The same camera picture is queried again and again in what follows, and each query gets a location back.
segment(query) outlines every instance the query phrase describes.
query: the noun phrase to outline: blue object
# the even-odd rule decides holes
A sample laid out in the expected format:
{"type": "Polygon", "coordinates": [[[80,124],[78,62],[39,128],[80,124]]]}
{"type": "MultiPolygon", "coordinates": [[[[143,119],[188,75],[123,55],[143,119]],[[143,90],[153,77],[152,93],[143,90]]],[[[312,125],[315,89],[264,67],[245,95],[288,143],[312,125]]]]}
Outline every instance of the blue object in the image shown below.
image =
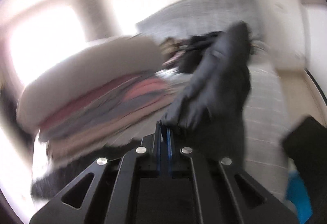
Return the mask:
{"type": "Polygon", "coordinates": [[[300,224],[304,224],[312,216],[310,198],[298,171],[289,173],[286,200],[295,205],[300,224]]]}

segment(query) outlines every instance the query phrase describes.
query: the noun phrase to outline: round metal bolt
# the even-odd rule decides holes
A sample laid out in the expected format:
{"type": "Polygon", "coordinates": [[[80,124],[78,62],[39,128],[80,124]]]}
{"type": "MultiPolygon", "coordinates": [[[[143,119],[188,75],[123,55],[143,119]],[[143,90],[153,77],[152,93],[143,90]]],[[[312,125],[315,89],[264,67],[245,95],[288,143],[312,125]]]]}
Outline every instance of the round metal bolt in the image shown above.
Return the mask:
{"type": "Polygon", "coordinates": [[[96,162],[98,163],[98,165],[102,166],[107,164],[108,160],[106,158],[98,158],[96,162]]]}
{"type": "Polygon", "coordinates": [[[229,166],[232,163],[232,160],[230,158],[222,158],[221,163],[225,166],[229,166]]]}
{"type": "Polygon", "coordinates": [[[186,147],[183,147],[181,151],[184,154],[191,154],[193,149],[191,147],[186,146],[186,147]]]}
{"type": "Polygon", "coordinates": [[[144,154],[147,151],[147,149],[144,146],[139,146],[135,151],[136,153],[144,154]]]}

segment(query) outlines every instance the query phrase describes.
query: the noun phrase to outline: bright window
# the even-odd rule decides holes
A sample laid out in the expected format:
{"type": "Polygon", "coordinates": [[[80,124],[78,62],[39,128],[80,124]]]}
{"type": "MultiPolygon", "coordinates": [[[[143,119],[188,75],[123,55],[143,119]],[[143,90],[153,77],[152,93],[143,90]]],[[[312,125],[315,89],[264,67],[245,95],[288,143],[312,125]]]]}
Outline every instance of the bright window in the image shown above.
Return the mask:
{"type": "Polygon", "coordinates": [[[67,6],[51,8],[25,20],[10,37],[14,67],[25,86],[85,47],[81,23],[67,6]]]}

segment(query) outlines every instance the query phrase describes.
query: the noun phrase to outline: gray headboard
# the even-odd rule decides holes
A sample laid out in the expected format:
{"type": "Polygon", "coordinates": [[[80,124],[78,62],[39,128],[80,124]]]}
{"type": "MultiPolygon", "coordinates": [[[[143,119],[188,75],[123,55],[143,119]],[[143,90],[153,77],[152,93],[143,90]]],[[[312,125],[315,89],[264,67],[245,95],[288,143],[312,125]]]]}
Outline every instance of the gray headboard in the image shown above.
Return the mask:
{"type": "Polygon", "coordinates": [[[222,31],[236,21],[249,24],[251,39],[263,39],[256,0],[182,0],[137,23],[136,27],[160,43],[169,36],[187,38],[222,31]]]}

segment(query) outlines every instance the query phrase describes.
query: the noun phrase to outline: folded clothing stack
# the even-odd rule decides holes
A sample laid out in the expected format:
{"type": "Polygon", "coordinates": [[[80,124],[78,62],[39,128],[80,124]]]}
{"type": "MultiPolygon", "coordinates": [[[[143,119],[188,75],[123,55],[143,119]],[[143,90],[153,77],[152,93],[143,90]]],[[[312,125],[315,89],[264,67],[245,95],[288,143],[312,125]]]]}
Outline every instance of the folded clothing stack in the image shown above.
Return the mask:
{"type": "Polygon", "coordinates": [[[158,46],[143,36],[102,40],[57,64],[24,90],[17,120],[48,142],[54,160],[76,155],[173,100],[158,46]]]}

